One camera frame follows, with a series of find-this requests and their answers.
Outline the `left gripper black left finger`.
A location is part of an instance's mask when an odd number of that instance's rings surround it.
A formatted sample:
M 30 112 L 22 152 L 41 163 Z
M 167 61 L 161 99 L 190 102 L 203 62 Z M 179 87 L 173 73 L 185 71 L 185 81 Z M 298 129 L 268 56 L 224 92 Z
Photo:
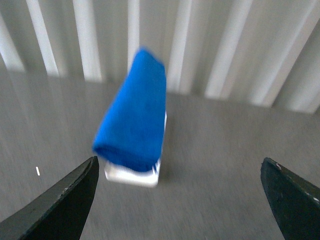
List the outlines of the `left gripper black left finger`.
M 0 223 L 2 240 L 78 240 L 99 179 L 97 156 Z

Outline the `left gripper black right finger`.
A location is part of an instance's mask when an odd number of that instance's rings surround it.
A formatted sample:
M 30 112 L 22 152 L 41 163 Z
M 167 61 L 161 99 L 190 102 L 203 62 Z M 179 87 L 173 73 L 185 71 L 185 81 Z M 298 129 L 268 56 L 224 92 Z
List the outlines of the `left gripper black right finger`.
M 260 180 L 286 240 L 320 238 L 320 188 L 273 159 L 264 158 Z

